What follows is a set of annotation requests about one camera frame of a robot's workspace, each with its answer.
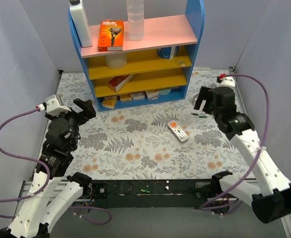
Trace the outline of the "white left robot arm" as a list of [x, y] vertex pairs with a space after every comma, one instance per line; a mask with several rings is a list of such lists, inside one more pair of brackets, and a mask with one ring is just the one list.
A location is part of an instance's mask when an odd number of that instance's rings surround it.
[[77, 98], [73, 102], [82, 109], [80, 112], [66, 107], [59, 95], [48, 97], [36, 107], [37, 112], [46, 112], [45, 117], [50, 124], [31, 188], [12, 223], [0, 230], [0, 238], [48, 238], [53, 226], [72, 202], [91, 195], [92, 179], [76, 172], [67, 177], [66, 187], [52, 204], [48, 203], [73, 160], [71, 153], [78, 147], [79, 127], [96, 117], [91, 100]]

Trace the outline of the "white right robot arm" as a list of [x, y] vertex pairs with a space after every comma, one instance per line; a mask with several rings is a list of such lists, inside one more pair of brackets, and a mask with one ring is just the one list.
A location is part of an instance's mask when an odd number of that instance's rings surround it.
[[238, 112], [235, 92], [229, 87], [201, 87], [194, 109], [214, 117], [218, 128], [240, 152], [257, 180], [251, 185], [229, 171], [214, 174], [208, 186], [216, 197], [226, 193], [248, 204], [262, 223], [269, 223], [291, 214], [291, 181], [276, 166], [261, 145], [250, 118]]

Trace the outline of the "white air conditioner remote control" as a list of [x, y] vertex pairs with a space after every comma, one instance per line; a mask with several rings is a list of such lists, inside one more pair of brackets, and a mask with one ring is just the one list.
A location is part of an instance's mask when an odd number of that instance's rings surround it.
[[180, 142], [185, 142], [189, 138], [177, 121], [168, 122], [168, 127]]

